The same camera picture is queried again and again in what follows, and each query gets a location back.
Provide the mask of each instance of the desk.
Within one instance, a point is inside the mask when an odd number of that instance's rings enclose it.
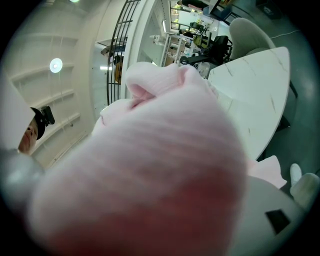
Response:
[[[275,134],[287,101],[290,57],[285,47],[245,56],[210,71],[208,81],[233,121],[247,157],[256,160]]]

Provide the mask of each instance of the pink fabric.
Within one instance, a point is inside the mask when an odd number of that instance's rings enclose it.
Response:
[[[135,99],[35,189],[30,234],[59,255],[225,255],[247,177],[231,122],[193,67],[137,63],[126,83]]]

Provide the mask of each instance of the window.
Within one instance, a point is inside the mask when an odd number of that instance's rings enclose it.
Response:
[[[190,24],[183,24],[179,22],[179,16],[186,16],[183,14],[186,13],[197,13],[202,14],[201,11],[197,11],[188,7],[184,7],[182,5],[177,4],[178,1],[170,1],[170,10],[171,10],[171,29],[172,30],[188,30],[192,33],[196,33],[197,30],[190,27]]]

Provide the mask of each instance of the white chair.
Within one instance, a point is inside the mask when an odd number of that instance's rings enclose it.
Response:
[[[235,18],[230,24],[229,32],[233,43],[230,60],[276,48],[275,44],[261,28],[245,18]],[[291,81],[290,88],[297,98],[297,90]]]

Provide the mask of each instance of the floor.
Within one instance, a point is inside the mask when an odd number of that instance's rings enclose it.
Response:
[[[320,72],[313,50],[301,31],[284,16],[271,20],[255,6],[255,0],[235,0],[233,12],[247,18],[263,29],[277,47],[287,47],[291,61],[291,81],[298,92],[296,99],[289,91],[284,110],[291,127],[276,132],[268,147],[266,156],[277,156],[281,175],[288,181],[282,188],[289,193],[290,166],[297,163],[303,173],[316,173],[320,169]]]

